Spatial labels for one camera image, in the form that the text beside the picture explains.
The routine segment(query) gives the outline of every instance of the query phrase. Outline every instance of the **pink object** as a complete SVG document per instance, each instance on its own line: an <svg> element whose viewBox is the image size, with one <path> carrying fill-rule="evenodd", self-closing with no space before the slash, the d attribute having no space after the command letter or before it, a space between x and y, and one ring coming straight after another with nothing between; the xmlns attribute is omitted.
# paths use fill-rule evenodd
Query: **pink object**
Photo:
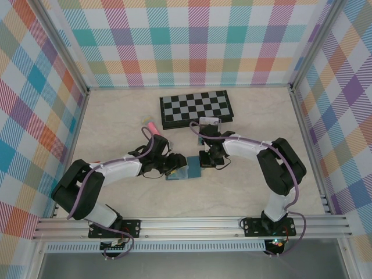
<svg viewBox="0 0 372 279"><path fill-rule="evenodd" d="M142 124L146 125L154 135L161 135L158 129L156 128L155 123L153 122L153 118L151 116L145 116L142 119Z"/></svg>

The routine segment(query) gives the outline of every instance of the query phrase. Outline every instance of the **black mounting plate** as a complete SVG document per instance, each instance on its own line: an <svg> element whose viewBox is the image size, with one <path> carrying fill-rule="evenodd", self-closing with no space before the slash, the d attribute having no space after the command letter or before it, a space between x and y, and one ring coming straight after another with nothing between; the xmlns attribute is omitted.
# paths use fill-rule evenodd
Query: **black mounting plate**
<svg viewBox="0 0 372 279"><path fill-rule="evenodd" d="M245 237L286 237L288 230L288 236L294 237L296 235L296 228L293 218L285 218L282 225L274 233L268 234L266 229L261 225L261 218L244 218L241 223L241 227L244 229Z"/></svg>
<svg viewBox="0 0 372 279"><path fill-rule="evenodd" d="M89 227L88 238L121 238L121 234L97 227L95 224L90 224ZM138 238L140 237L141 221L133 219L122 220L120 228L117 230L129 233L133 238Z"/></svg>

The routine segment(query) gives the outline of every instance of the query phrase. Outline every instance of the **perforated metal strip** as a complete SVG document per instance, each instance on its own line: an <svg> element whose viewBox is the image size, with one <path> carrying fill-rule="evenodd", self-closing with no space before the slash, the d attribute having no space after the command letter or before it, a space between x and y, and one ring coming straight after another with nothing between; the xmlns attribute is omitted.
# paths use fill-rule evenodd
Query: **perforated metal strip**
<svg viewBox="0 0 372 279"><path fill-rule="evenodd" d="M131 252L241 252L264 251L263 240L230 241L137 241ZM50 242L47 253L101 253L99 242Z"/></svg>

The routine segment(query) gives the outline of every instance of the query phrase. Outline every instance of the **colorful plaid panel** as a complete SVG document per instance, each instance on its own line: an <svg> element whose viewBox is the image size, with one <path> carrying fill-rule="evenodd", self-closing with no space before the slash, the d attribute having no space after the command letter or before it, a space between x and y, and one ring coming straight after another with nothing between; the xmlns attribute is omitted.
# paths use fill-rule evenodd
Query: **colorful plaid panel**
<svg viewBox="0 0 372 279"><path fill-rule="evenodd" d="M55 8L45 0L44 5L62 37L66 28L73 34L66 43L76 42L78 49L69 49L89 84L143 87L286 84L294 54L308 39L306 27L317 20L312 15L318 2L58 0Z"/></svg>
<svg viewBox="0 0 372 279"><path fill-rule="evenodd" d="M335 0L327 0L327 3L326 5L324 6L323 8L323 11L314 27L314 30L312 31L312 34L310 35L302 53L301 53L301 57L299 58L297 64L296 64L296 67L295 67L295 70L293 71L292 75L291 75L291 78L289 79L290 83L293 83L297 73L298 73L298 70L300 69L300 67L302 66L302 62L304 60L304 58L307 56L307 54L309 53L310 51L310 48L312 47L313 45L313 42L314 42L314 39L316 38L316 36L318 35L319 31L320 31L320 27L323 25L325 19L327 18L327 15L329 13L329 11L331 10L331 6L333 4Z"/></svg>
<svg viewBox="0 0 372 279"><path fill-rule="evenodd" d="M26 0L0 0L0 278L49 217L83 94Z"/></svg>
<svg viewBox="0 0 372 279"><path fill-rule="evenodd" d="M371 15L372 1L348 1L298 92L336 212L358 235L363 271L372 271Z"/></svg>

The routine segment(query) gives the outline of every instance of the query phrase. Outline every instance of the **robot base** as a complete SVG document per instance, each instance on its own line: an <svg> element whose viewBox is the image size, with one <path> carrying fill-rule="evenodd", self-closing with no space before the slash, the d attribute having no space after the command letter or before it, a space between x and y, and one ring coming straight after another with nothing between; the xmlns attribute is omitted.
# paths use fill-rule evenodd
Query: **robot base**
<svg viewBox="0 0 372 279"><path fill-rule="evenodd" d="M263 251L267 255L276 255L276 254L282 254L284 252L286 241L280 242L275 242L274 240L265 240L265 247L266 251Z"/></svg>
<svg viewBox="0 0 372 279"><path fill-rule="evenodd" d="M116 221L110 228L129 233L133 238L140 237L140 220L119 220L118 222ZM121 234L105 230L95 224L90 224L88 238L121 238Z"/></svg>
<svg viewBox="0 0 372 279"><path fill-rule="evenodd" d="M292 218L288 217L272 234L269 234L262 226L261 218L244 218L241 220L241 228L244 230L244 236L246 237L294 237L296 235L295 223Z"/></svg>

